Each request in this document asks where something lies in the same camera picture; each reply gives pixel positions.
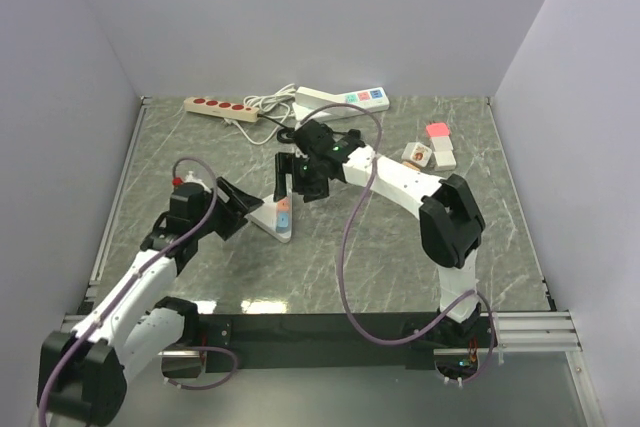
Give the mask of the white multicolour power strip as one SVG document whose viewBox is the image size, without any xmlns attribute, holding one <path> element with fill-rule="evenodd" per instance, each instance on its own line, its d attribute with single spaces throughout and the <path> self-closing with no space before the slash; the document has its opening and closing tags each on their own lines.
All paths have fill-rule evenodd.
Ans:
<svg viewBox="0 0 640 427">
<path fill-rule="evenodd" d="M 319 121 L 329 121 L 347 117 L 362 115 L 358 109 L 350 108 L 350 105 L 362 108 L 364 111 L 377 113 L 389 109 L 390 100 L 382 87 L 358 90 L 337 94 L 344 96 L 343 103 L 337 103 L 337 107 L 323 110 L 314 116 Z"/>
</svg>

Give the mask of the pink plug adapter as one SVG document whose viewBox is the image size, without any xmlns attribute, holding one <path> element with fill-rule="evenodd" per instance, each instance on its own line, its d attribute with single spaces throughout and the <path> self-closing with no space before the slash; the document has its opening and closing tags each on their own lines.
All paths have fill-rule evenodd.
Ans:
<svg viewBox="0 0 640 427">
<path fill-rule="evenodd" d="M 428 124 L 425 128 L 426 134 L 429 138 L 449 137 L 450 130 L 446 123 L 438 122 Z"/>
</svg>

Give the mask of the white cube plug adapter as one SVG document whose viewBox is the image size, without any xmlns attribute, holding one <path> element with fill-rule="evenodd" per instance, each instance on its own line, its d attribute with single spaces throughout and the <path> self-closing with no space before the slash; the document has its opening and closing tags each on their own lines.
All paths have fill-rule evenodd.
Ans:
<svg viewBox="0 0 640 427">
<path fill-rule="evenodd" d="M 449 171 L 456 168 L 457 163 L 449 136 L 432 137 L 431 148 L 436 171 Z"/>
</svg>

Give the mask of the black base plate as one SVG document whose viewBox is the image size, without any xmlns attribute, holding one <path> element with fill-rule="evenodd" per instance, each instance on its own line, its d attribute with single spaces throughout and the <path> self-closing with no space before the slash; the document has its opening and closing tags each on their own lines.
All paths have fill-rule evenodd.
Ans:
<svg viewBox="0 0 640 427">
<path fill-rule="evenodd" d="M 199 345 L 225 348 L 244 369 L 402 366 L 434 370 L 448 355 L 496 344 L 485 315 L 459 327 L 445 319 L 418 339 L 395 347 L 359 334 L 344 314 L 210 314 L 200 316 Z"/>
</svg>

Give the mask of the white triangular strip base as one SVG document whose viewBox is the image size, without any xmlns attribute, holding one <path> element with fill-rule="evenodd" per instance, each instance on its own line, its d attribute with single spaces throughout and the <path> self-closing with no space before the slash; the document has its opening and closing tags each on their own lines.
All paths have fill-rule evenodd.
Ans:
<svg viewBox="0 0 640 427">
<path fill-rule="evenodd" d="M 276 224 L 276 214 L 279 212 L 277 210 L 277 203 L 280 201 L 274 201 L 273 195 L 267 195 L 262 200 L 264 201 L 264 205 L 258 208 L 256 211 L 250 213 L 248 215 L 248 219 L 251 223 L 261 228 L 263 231 L 274 237 L 279 242 L 286 244 L 291 240 L 292 230 L 293 230 L 293 204 L 292 204 L 293 193 L 289 192 L 284 198 L 287 198 L 290 201 L 291 208 L 288 212 L 290 215 L 291 221 L 291 229 L 289 232 L 285 234 L 277 233 L 275 230 Z"/>
</svg>

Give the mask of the salmon plug adapter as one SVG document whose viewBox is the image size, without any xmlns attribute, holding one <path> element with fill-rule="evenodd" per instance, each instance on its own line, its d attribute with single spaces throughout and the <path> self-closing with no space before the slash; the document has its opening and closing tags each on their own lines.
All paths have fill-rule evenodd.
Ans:
<svg viewBox="0 0 640 427">
<path fill-rule="evenodd" d="M 289 212 L 291 208 L 290 201 L 287 198 L 281 199 L 277 203 L 277 210 L 279 212 Z"/>
</svg>

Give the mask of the blue plug adapter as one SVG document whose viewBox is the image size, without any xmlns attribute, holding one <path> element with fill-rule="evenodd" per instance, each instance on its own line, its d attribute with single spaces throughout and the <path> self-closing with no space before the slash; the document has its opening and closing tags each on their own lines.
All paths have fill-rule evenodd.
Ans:
<svg viewBox="0 0 640 427">
<path fill-rule="evenodd" d="M 278 212 L 276 214 L 275 230 L 277 233 L 285 234 L 291 229 L 290 215 L 288 212 Z"/>
</svg>

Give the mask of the white fruit print plug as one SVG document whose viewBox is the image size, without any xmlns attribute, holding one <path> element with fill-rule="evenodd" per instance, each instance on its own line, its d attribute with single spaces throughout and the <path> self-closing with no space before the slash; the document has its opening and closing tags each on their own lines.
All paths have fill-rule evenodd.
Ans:
<svg viewBox="0 0 640 427">
<path fill-rule="evenodd" d="M 409 142 L 402 152 L 401 159 L 403 162 L 424 168 L 428 165 L 432 155 L 433 150 L 429 146 L 421 142 Z"/>
</svg>

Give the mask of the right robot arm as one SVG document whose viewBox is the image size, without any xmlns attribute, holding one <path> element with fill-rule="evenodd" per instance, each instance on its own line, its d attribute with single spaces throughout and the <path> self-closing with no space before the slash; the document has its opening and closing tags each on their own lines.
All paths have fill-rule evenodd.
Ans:
<svg viewBox="0 0 640 427">
<path fill-rule="evenodd" d="M 422 249 L 438 267 L 440 337 L 452 346 L 464 344 L 480 317 L 475 263 L 486 226 L 466 180 L 412 170 L 379 154 L 357 129 L 338 134 L 309 120 L 280 128 L 277 139 L 294 150 L 275 157 L 275 201 L 288 192 L 306 203 L 325 199 L 330 181 L 337 180 L 374 192 L 418 220 Z"/>
</svg>

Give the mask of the wooden power strip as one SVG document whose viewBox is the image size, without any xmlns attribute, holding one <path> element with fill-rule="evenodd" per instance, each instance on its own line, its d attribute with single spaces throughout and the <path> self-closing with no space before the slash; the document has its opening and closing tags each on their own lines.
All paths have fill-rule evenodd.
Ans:
<svg viewBox="0 0 640 427">
<path fill-rule="evenodd" d="M 209 97 L 187 97 L 183 101 L 183 109 L 188 113 L 247 123 L 257 122 L 259 114 L 255 107 Z"/>
</svg>

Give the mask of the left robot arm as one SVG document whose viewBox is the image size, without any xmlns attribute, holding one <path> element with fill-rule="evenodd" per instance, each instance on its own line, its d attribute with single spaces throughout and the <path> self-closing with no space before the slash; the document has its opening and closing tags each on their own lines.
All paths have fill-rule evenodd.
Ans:
<svg viewBox="0 0 640 427">
<path fill-rule="evenodd" d="M 141 242 L 116 286 L 67 332 L 54 331 L 40 353 L 39 421 L 48 413 L 93 426 L 108 425 L 129 383 L 161 351 L 193 346 L 201 332 L 195 303 L 163 291 L 210 234 L 229 239 L 263 200 L 223 178 L 213 186 L 188 176 L 175 179 L 168 209 Z"/>
</svg>

